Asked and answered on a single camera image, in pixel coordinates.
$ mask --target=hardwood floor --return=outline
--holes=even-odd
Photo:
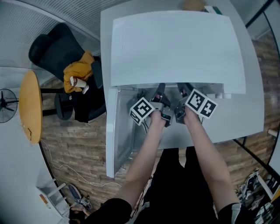
[[[259,59],[262,72],[262,81],[265,99],[265,123],[264,131],[249,136],[246,146],[258,155],[264,162],[267,162],[273,145],[274,138],[267,134],[268,129],[276,129],[280,121],[280,61],[271,33],[267,33],[257,41],[253,41]],[[52,79],[44,86],[62,87],[63,83]],[[54,94],[43,95],[43,108],[50,109],[53,105]],[[66,164],[75,169],[87,181],[95,185],[103,185],[108,182],[122,184],[130,165],[128,160],[117,173],[115,179],[106,176],[106,155],[105,155],[105,133],[106,114],[98,117],[90,124],[80,123],[74,117],[67,121],[60,120],[56,115],[44,117],[43,119],[43,140],[48,144],[52,153],[52,161],[56,167]],[[51,170],[58,183],[73,183],[81,192],[86,191],[94,208],[98,209],[101,203],[112,198],[118,191],[119,186],[108,184],[103,187],[93,186],[75,173],[67,166],[57,169],[51,163],[50,153],[42,143]],[[215,144],[229,167],[231,178],[235,187],[242,184],[246,177],[260,165],[235,142],[227,141]],[[154,170],[159,161],[162,151],[158,151]],[[180,162],[184,165],[185,150],[179,151]],[[72,203],[73,198],[67,187],[63,192]]]

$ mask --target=round wooden table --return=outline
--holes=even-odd
[[[19,92],[21,125],[31,143],[39,143],[42,136],[42,97],[36,74],[26,73]]]

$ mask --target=black and white marker cube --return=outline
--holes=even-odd
[[[142,97],[130,108],[129,115],[133,118],[136,124],[140,126],[142,121],[144,121],[144,119],[153,111],[154,107],[144,97]]]
[[[202,94],[196,89],[192,90],[189,95],[186,106],[192,109],[196,114],[209,119],[214,113],[218,104],[208,98],[206,95]]]

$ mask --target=fan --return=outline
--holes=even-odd
[[[1,89],[0,98],[0,123],[5,123],[12,119],[18,108],[18,99],[9,89]]]

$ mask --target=corrugated panel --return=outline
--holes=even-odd
[[[0,67],[32,68],[29,48],[40,34],[47,34],[58,22],[22,6],[0,2]],[[73,31],[84,50],[95,52],[100,43]]]
[[[100,37],[100,12],[128,0],[22,0]]]

